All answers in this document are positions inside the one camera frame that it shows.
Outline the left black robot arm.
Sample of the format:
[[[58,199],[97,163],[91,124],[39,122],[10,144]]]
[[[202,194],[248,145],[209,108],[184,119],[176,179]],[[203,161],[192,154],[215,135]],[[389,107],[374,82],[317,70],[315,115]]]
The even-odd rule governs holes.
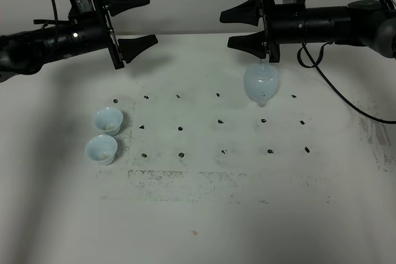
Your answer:
[[[107,49],[115,69],[122,69],[143,51],[156,45],[155,35],[116,38],[110,18],[150,0],[89,0],[81,12],[72,5],[65,21],[38,19],[38,30],[1,36],[1,81],[15,75],[33,75],[51,62]]]

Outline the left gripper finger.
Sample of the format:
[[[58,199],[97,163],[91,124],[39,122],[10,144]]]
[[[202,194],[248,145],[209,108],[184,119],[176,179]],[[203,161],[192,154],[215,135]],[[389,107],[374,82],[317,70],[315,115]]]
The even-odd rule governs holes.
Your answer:
[[[150,0],[106,0],[108,10],[112,17],[133,9],[150,4]]]
[[[147,35],[138,38],[118,39],[122,60],[130,63],[139,54],[156,45],[158,40],[155,35]]]

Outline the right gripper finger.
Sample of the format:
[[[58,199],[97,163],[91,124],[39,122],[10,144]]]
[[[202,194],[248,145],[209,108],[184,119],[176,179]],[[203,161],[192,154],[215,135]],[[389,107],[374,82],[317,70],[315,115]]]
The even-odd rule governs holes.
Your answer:
[[[250,35],[232,36],[228,39],[227,47],[251,54],[259,59],[265,59],[269,54],[265,32]]]
[[[259,19],[259,0],[248,0],[220,14],[221,23],[243,23],[257,27]]]

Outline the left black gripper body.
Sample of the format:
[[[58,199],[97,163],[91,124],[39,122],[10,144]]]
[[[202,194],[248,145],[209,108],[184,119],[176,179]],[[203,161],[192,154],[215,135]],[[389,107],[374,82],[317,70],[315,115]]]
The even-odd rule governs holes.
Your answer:
[[[122,69],[124,62],[114,28],[110,21],[106,0],[92,0],[94,10],[84,14],[69,11],[70,37],[67,53],[78,56],[85,53],[107,49],[115,69]]]

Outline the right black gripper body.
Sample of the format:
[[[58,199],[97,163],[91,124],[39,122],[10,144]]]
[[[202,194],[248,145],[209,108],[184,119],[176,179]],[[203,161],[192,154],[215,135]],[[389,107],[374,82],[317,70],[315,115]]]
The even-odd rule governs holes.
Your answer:
[[[276,4],[274,0],[259,0],[259,7],[269,46],[269,62],[278,63],[280,45],[305,42],[305,0],[298,0],[296,4]]]

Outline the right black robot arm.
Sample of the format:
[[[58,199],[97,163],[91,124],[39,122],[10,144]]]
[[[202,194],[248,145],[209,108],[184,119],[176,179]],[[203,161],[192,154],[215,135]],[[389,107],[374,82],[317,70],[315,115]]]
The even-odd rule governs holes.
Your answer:
[[[228,47],[271,63],[280,60],[280,45],[335,43],[365,46],[395,57],[395,5],[392,0],[362,0],[347,6],[307,8],[306,0],[248,0],[220,14],[222,23],[244,23],[264,29],[233,36]]]

